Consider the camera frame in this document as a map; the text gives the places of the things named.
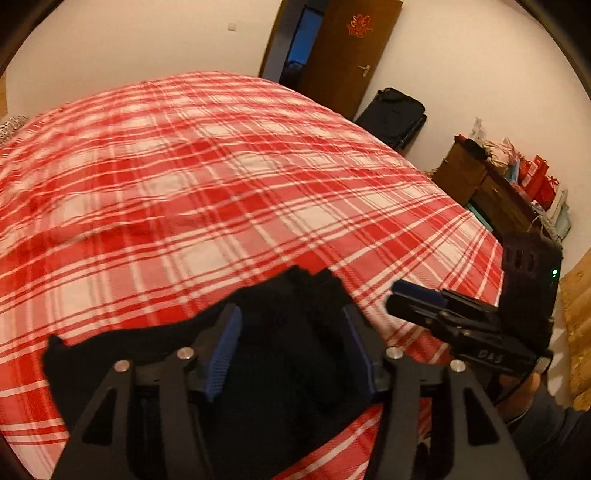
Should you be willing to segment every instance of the pillow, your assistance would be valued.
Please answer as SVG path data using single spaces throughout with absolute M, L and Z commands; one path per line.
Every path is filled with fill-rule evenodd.
M 0 145 L 9 141 L 28 120 L 26 116 L 12 116 L 0 124 Z

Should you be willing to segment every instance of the black bag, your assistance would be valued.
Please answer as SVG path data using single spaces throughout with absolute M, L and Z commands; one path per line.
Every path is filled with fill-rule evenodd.
M 403 150 L 427 121 L 424 105 L 393 88 L 378 94 L 355 122 L 394 150 Z

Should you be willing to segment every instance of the human hand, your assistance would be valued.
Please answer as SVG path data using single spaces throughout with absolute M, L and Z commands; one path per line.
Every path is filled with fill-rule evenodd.
M 504 391 L 513 388 L 519 382 L 518 378 L 501 375 L 499 383 Z M 504 421 L 516 419 L 531 407 L 534 401 L 535 393 L 538 391 L 541 383 L 540 374 L 531 374 L 522 386 L 509 398 L 497 405 L 499 414 Z

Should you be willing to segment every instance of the person's arm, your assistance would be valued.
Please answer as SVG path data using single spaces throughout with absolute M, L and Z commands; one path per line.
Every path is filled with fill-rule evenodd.
M 591 413 L 556 404 L 538 375 L 532 376 L 499 412 L 531 480 L 588 479 Z

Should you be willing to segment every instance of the red and white checkered bedspread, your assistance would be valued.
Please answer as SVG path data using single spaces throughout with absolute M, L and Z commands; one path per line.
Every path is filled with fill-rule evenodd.
M 391 344 L 444 348 L 389 317 L 404 277 L 494 302 L 501 247 L 410 163 L 266 80 L 192 73 L 54 109 L 0 148 L 0 430 L 47 479 L 68 438 L 47 336 L 173 323 L 297 264 L 330 267 Z M 368 410 L 278 478 L 363 477 Z

